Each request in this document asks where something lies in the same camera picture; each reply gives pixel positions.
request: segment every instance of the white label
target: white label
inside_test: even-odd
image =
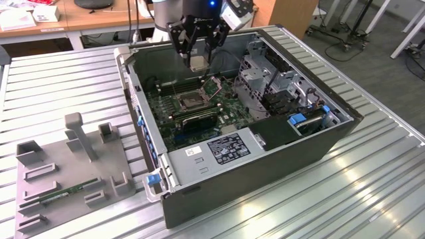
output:
[[[41,29],[40,31],[41,32],[48,32],[48,31],[62,31],[62,30],[64,30],[64,28],[61,27],[61,28]]]
[[[197,153],[201,153],[201,147],[196,146],[194,148],[186,149],[188,156],[196,155]]]

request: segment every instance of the power supply label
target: power supply label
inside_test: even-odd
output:
[[[218,164],[225,164],[250,154],[237,133],[208,143]]]

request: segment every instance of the cable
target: cable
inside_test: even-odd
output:
[[[248,109],[253,110],[253,111],[258,111],[258,112],[268,112],[268,111],[261,111],[261,110],[256,110],[254,108],[246,107]]]
[[[212,55],[210,66],[212,66],[212,64],[213,64],[214,58],[216,58],[217,55],[218,55],[220,53],[222,53],[222,52],[226,53],[226,54],[229,54],[229,55],[234,58],[234,60],[241,64],[241,60],[238,59],[238,57],[237,57],[232,52],[229,52],[229,51],[225,50],[225,49],[220,49],[220,51],[217,51],[217,52]],[[206,78],[209,72],[210,72],[210,67],[205,70],[204,78]]]
[[[340,45],[340,43],[330,45],[330,46],[325,49],[325,54],[326,54],[326,56],[328,56],[332,60],[336,60],[336,61],[338,61],[338,62],[348,62],[348,61],[350,61],[356,56],[360,55],[360,53],[364,52],[364,50],[361,50],[357,54],[354,54],[350,58],[348,58],[348,59],[345,59],[345,60],[336,59],[334,57],[332,57],[332,56],[328,54],[328,50],[329,50],[332,47],[337,46],[337,45]]]
[[[148,9],[149,16],[152,17],[152,20],[154,21],[154,17],[152,16],[150,9],[149,9],[148,0],[145,0],[145,4],[146,4],[146,9]]]
[[[422,65],[418,63],[418,61],[417,61],[416,58],[412,56],[412,54],[409,54],[409,53],[408,53],[408,57],[406,57],[406,60],[405,60],[405,65],[406,65],[408,70],[410,71],[410,73],[412,73],[417,78],[420,78],[421,81],[425,81],[425,79],[424,79],[417,73],[414,73],[414,71],[410,69],[410,67],[409,67],[409,62],[408,62],[409,58],[412,58],[412,60],[416,62],[416,64],[420,66],[420,68],[421,68],[421,69],[424,70],[424,72],[425,72],[425,68],[424,68]]]
[[[126,42],[130,42],[130,35],[132,35],[132,11],[130,11],[130,0],[126,0],[126,10],[128,10],[128,39]]]
[[[140,33],[138,33],[138,0],[136,0],[136,30],[134,32],[137,33],[137,39],[136,39],[137,41],[138,39],[141,39]]]
[[[318,16],[320,16],[320,19],[321,19],[320,26],[325,26],[325,24],[324,24],[324,17],[322,17],[322,15],[321,15],[320,1],[321,1],[321,0],[318,0],[318,2],[317,2]]]
[[[97,44],[101,45],[101,46],[109,46],[110,43],[113,42],[113,38],[112,38],[112,40],[109,41],[109,43],[106,43],[106,44],[102,44],[102,43],[100,43],[98,41],[96,41],[96,40],[93,40],[93,39],[90,39],[90,38],[88,38],[88,37],[86,37],[86,40],[88,40],[88,41],[92,41],[92,42],[94,42],[94,43],[97,43]]]
[[[98,38],[101,35],[102,35],[102,33],[100,33],[98,36],[86,36],[86,37],[96,39],[96,38]]]
[[[338,22],[341,22],[341,18],[342,18],[344,12],[345,12],[345,10],[346,10],[348,5],[352,3],[352,1],[353,1],[353,0],[349,0],[349,1],[346,2],[345,6],[344,6],[342,12],[341,12],[341,14],[340,14],[340,16],[338,16]]]

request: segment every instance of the metal table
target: metal table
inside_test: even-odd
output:
[[[321,161],[168,230],[141,186],[146,172],[120,89],[113,47],[15,58],[0,98],[0,238],[13,236],[16,142],[64,139],[80,111],[93,131],[118,126],[138,193],[35,238],[424,238],[424,136],[285,30],[265,28],[365,116]]]

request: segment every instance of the blue tab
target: blue tab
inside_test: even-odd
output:
[[[148,179],[148,185],[152,186],[153,184],[160,183],[160,181],[161,181],[161,176],[160,176],[160,174],[153,174],[153,175],[149,175],[149,176],[146,177],[146,179]]]
[[[322,109],[324,109],[324,111],[325,111],[326,113],[330,112],[329,106],[324,106]]]
[[[296,115],[290,116],[290,118],[289,118],[289,122],[293,125],[296,125],[297,123],[301,123],[304,121],[306,121],[306,118],[302,114],[296,114]]]
[[[137,125],[138,125],[138,126],[142,126],[144,124],[145,124],[144,119],[142,119],[141,116],[138,116]]]

